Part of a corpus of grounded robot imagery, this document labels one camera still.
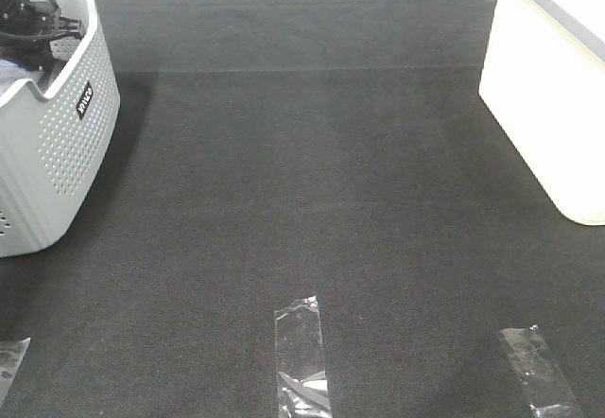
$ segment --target white plastic basket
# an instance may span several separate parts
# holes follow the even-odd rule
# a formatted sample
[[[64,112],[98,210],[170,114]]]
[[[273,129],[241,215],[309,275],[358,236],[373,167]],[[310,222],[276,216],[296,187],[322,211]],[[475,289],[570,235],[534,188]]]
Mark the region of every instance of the white plastic basket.
[[[498,0],[479,94],[568,218],[605,224],[605,0]]]
[[[71,58],[44,94],[31,79],[20,79],[0,96],[0,257],[39,251],[67,231],[103,161],[119,108],[95,0],[57,1],[64,16],[86,25],[86,34],[81,42],[52,44],[56,57]],[[89,83],[92,96],[80,118]]]

